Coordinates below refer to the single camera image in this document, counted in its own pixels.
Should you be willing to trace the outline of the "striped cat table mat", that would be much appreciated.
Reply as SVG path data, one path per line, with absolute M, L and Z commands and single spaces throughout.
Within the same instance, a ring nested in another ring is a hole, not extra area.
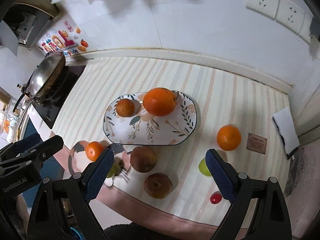
M 196 106 L 195 131 L 178 145 L 153 146 L 158 161 L 154 172 L 166 174 L 172 191 L 163 199 L 151 198 L 143 188 L 147 174 L 133 169 L 128 180 L 116 177 L 104 186 L 98 200 L 127 219 L 179 239 L 209 239 L 229 208 L 229 202 L 210 202 L 217 191 L 214 180 L 198 168 L 216 135 L 225 125 L 240 130 L 236 150 L 221 152 L 238 172 L 253 179 L 276 177 L 284 187 L 289 173 L 281 138 L 272 114 L 289 105 L 288 97 L 244 77 L 196 64 L 136 57 L 105 57 L 89 63 L 67 97 L 52 132 L 64 140 L 55 155 L 70 173 L 81 172 L 89 160 L 73 147 L 82 140 L 101 141 L 115 152 L 134 145 L 109 141 L 103 132 L 107 107 L 124 94 L 165 87 L 189 96 Z

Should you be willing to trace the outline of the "large orange on plate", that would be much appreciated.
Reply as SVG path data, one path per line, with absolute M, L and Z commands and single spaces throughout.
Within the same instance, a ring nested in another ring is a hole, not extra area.
M 151 115 L 166 116 L 176 107 L 174 93 L 163 87 L 153 88 L 144 95 L 143 106 Z

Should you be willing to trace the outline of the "floral ceramic plate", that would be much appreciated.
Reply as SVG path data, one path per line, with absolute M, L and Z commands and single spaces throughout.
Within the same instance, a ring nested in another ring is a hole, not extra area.
M 153 116 L 143 107 L 144 93 L 124 94 L 106 109 L 103 132 L 110 142 L 135 146 L 167 146 L 184 142 L 195 131 L 197 112 L 193 100 L 179 91 L 173 91 L 176 107 L 166 116 Z M 130 117 L 116 112 L 118 101 L 129 99 L 135 106 Z

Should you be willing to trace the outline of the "black plug adapter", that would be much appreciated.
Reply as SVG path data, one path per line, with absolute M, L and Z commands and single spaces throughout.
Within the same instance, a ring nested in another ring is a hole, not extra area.
M 314 17 L 310 25 L 310 35 L 320 41 L 320 22 Z

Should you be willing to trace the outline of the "steel wok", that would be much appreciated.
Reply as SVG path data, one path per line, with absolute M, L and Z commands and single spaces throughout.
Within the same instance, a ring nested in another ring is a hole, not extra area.
M 44 98 L 55 85 L 66 64 L 63 52 L 54 52 L 46 55 L 42 62 L 36 67 L 28 82 L 20 90 L 22 95 L 18 98 L 13 112 L 16 111 L 24 96 L 31 102 L 35 99 Z

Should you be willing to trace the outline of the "small tangerine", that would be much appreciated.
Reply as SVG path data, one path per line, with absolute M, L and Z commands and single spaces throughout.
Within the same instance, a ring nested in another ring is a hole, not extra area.
M 90 142 L 85 148 L 86 156 L 90 161 L 96 161 L 104 149 L 104 146 L 100 142 Z

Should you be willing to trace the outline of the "white wall socket right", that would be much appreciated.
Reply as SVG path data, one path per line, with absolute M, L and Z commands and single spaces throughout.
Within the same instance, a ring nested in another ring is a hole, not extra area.
M 310 35 L 312 18 L 290 0 L 279 0 L 276 21 L 301 37 Z

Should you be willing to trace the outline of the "black gas stove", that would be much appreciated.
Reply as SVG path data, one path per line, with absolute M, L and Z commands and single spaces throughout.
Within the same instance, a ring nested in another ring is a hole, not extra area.
M 83 73 L 84 69 L 85 65 L 65 66 L 61 75 L 58 77 L 56 83 L 54 83 L 48 94 L 40 101 L 32 103 L 41 119 L 49 128 L 53 127 L 67 96 Z

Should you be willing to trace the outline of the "green fruit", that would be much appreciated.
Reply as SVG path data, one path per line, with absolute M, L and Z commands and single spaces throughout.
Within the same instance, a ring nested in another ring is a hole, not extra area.
M 199 168 L 199 171 L 204 175 L 204 176 L 207 176 L 207 177 L 211 177 L 211 173 L 206 165 L 206 161 L 205 159 L 203 158 L 199 165 L 198 165 L 198 168 Z
M 111 169 L 109 170 L 106 178 L 113 178 L 120 174 L 121 168 L 119 167 L 118 163 L 114 162 Z

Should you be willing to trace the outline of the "red cherry tomato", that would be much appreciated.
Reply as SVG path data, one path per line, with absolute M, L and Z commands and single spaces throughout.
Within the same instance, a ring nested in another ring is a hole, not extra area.
M 212 204 L 218 204 L 219 202 L 221 202 L 222 200 L 222 194 L 217 191 L 217 192 L 214 192 L 211 196 L 210 196 L 210 202 Z

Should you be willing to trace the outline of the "dark red apple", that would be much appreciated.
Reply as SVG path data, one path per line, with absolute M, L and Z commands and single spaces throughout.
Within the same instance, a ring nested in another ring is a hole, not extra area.
M 138 146 L 131 152 L 130 163 L 137 172 L 147 173 L 156 166 L 157 155 L 148 147 Z

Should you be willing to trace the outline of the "small dark orange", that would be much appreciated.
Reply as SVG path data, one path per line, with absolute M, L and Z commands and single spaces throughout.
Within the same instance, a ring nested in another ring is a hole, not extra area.
M 131 117 L 135 112 L 135 105 L 129 99 L 121 99 L 116 104 L 116 113 L 124 118 Z

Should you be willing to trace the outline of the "range hood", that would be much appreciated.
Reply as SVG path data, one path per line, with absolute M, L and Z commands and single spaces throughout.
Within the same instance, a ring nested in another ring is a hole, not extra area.
M 4 14 L 4 22 L 17 37 L 19 45 L 31 49 L 60 12 L 51 0 L 13 0 Z

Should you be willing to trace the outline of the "brownish red apple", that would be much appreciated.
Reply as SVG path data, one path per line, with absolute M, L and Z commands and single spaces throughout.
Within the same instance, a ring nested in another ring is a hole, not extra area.
M 167 175 L 154 173 L 144 181 L 144 191 L 152 198 L 163 199 L 172 191 L 172 182 Z

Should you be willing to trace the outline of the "colourful wall sticker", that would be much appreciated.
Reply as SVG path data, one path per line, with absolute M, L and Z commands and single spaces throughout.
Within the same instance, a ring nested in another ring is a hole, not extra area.
M 67 20 L 49 28 L 38 40 L 37 47 L 44 54 L 62 52 L 65 57 L 85 53 L 91 48 L 85 32 L 79 27 L 73 27 Z

